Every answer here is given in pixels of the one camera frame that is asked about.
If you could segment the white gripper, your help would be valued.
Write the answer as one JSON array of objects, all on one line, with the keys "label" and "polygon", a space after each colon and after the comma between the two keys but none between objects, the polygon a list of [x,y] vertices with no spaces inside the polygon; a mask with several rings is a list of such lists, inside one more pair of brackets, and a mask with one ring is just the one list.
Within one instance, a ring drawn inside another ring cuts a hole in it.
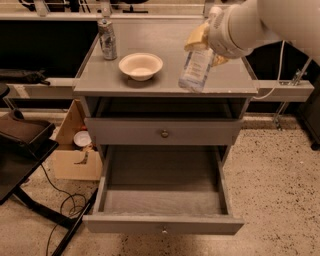
[{"label": "white gripper", "polygon": [[242,49],[237,46],[229,29],[231,14],[237,5],[226,9],[213,6],[209,12],[209,24],[207,22],[196,27],[189,35],[184,50],[200,51],[209,47],[218,55],[213,59],[212,66],[225,64],[229,59],[237,59],[249,55],[252,49]]}]

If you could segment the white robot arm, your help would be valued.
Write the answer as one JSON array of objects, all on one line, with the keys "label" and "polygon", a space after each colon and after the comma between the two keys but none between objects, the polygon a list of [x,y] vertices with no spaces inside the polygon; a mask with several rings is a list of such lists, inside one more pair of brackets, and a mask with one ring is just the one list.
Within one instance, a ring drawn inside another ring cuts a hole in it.
[{"label": "white robot arm", "polygon": [[236,59],[254,49],[287,41],[320,64],[320,0],[245,0],[214,6],[189,35],[186,51],[212,49]]}]

